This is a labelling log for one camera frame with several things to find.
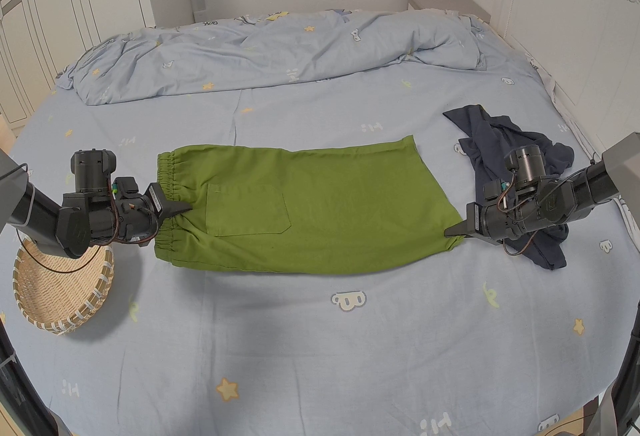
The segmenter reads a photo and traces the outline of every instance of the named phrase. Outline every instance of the green shorts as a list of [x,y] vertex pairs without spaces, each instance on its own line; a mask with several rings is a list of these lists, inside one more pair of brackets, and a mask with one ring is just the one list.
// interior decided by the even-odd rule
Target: green shorts
[[412,136],[395,143],[288,152],[186,146],[158,156],[169,200],[156,256],[181,267],[358,274],[453,248],[460,222]]

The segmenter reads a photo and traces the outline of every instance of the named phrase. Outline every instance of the white bed frame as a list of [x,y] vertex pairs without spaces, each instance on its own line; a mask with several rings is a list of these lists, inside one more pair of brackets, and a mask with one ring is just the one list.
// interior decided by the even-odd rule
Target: white bed frame
[[556,81],[588,153],[640,131],[640,0],[498,0],[491,26]]

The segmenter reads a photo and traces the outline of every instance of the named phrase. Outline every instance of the bed sheet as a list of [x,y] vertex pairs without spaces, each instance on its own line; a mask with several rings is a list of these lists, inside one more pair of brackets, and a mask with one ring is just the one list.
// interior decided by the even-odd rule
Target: bed sheet
[[[287,150],[414,135],[463,214],[474,172],[442,115],[482,104],[572,146],[535,70],[486,27],[486,71],[391,64],[322,82],[87,106],[50,96],[12,156],[52,199],[72,191],[72,153],[116,152],[144,189],[156,156],[199,143]],[[566,268],[543,270],[468,240],[407,266],[348,277],[203,272],[114,246],[109,296],[77,332],[22,317],[0,234],[0,310],[45,404],[79,436],[532,435],[614,379],[636,312],[637,251],[613,204],[570,224]],[[600,242],[610,240],[604,253]],[[346,305],[344,300],[352,300]]]

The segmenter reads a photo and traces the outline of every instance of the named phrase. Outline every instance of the nightstand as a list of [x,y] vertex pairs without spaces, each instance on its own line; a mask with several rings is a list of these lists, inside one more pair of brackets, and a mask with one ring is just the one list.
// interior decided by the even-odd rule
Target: nightstand
[[480,8],[473,0],[409,0],[409,9],[452,9],[460,12],[460,15],[471,14],[484,20],[487,24],[491,15]]

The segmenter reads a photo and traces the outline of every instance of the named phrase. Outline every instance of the basket rim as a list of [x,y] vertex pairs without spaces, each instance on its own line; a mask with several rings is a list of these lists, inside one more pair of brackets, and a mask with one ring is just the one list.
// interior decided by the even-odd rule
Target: basket rim
[[[25,239],[24,241],[29,242],[30,245],[36,247],[32,240]],[[36,320],[33,314],[24,308],[22,295],[18,289],[16,289],[18,283],[17,275],[20,274],[21,271],[20,265],[26,262],[27,259],[31,259],[25,252],[24,248],[20,246],[13,263],[12,287],[15,302],[17,303],[18,309],[24,318],[26,318],[26,320],[35,327],[55,334],[64,334],[68,331],[73,331],[91,318],[91,316],[102,306],[102,303],[104,303],[104,300],[109,293],[109,289],[111,288],[111,283],[113,282],[113,249],[111,246],[103,246],[103,249],[102,268],[97,273],[97,279],[93,286],[93,290],[88,293],[84,302],[81,302],[81,304],[76,307],[75,311],[70,311],[66,320],[42,321]]]

